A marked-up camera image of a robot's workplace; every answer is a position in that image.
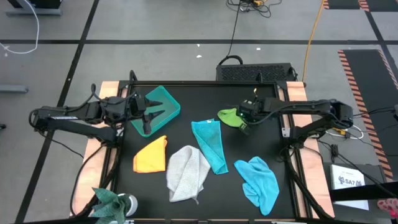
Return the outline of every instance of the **orange towel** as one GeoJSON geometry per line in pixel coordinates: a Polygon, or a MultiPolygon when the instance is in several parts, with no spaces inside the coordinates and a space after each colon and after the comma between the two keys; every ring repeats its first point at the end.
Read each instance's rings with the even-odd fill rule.
{"type": "Polygon", "coordinates": [[[141,149],[132,161],[132,169],[137,173],[151,173],[166,170],[166,136],[162,136],[141,149]]]}

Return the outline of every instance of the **blue towel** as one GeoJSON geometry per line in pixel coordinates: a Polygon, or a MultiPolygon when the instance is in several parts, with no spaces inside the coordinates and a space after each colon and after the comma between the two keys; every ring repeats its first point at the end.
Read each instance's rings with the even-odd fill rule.
{"type": "Polygon", "coordinates": [[[209,162],[215,174],[228,173],[226,166],[223,143],[221,142],[220,122],[214,119],[192,122],[192,132],[199,147],[209,162]]]}
{"type": "Polygon", "coordinates": [[[243,184],[245,196],[254,206],[260,207],[262,215],[268,215],[279,195],[275,174],[260,157],[253,157],[249,163],[236,161],[236,170],[246,183],[243,184]]]}

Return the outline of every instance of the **white cable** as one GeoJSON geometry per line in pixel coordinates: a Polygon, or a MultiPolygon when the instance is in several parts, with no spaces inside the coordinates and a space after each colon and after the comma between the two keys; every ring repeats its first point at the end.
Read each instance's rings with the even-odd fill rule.
{"type": "Polygon", "coordinates": [[[5,51],[8,51],[8,52],[14,53],[14,54],[29,54],[29,53],[33,52],[34,50],[37,49],[37,43],[38,43],[38,41],[39,41],[39,31],[40,31],[39,18],[37,18],[35,9],[34,9],[33,6],[31,5],[31,3],[30,3],[28,0],[24,0],[24,1],[26,2],[26,4],[29,5],[30,9],[31,9],[32,12],[33,12],[33,15],[34,15],[35,18],[36,18],[36,22],[37,22],[36,43],[35,43],[35,48],[34,48],[34,49],[29,50],[29,51],[26,51],[26,52],[15,52],[15,51],[9,49],[10,46],[4,46],[2,43],[0,43],[0,46],[3,47],[3,49],[4,49],[5,51]]]}
{"type": "MultiPolygon", "coordinates": [[[[353,127],[354,127],[355,129],[357,129],[357,130],[361,133],[361,137],[358,137],[358,138],[356,138],[356,137],[349,137],[349,138],[350,138],[350,139],[362,139],[363,136],[364,136],[363,131],[362,131],[359,127],[357,127],[357,126],[355,126],[355,125],[353,125],[353,127]]],[[[330,132],[328,132],[328,131],[326,131],[326,133],[330,134],[331,136],[337,136],[337,137],[343,137],[343,138],[345,138],[345,136],[342,136],[342,135],[340,135],[340,134],[333,134],[333,133],[330,133],[330,132]]]]}

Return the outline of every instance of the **light gray cloth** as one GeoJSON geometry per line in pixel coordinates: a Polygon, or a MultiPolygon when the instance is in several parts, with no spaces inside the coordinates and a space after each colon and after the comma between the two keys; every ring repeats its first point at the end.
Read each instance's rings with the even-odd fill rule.
{"type": "Polygon", "coordinates": [[[170,202],[194,199],[203,190],[203,183],[210,165],[199,149],[184,146],[174,153],[167,166],[167,188],[170,190],[170,202]]]}

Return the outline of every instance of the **teal plastic basket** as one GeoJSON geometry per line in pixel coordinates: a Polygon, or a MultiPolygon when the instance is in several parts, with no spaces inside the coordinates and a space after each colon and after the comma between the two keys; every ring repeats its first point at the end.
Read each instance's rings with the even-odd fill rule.
{"type": "Polygon", "coordinates": [[[144,134],[144,129],[142,128],[143,122],[141,119],[131,121],[138,133],[143,137],[149,137],[154,134],[157,130],[171,121],[171,119],[175,118],[181,110],[180,104],[175,101],[172,95],[170,95],[170,93],[168,93],[163,86],[158,86],[156,89],[152,90],[146,95],[146,98],[149,100],[162,102],[163,104],[159,106],[148,107],[145,111],[145,114],[161,110],[164,110],[164,112],[150,122],[150,134],[144,134]]]}

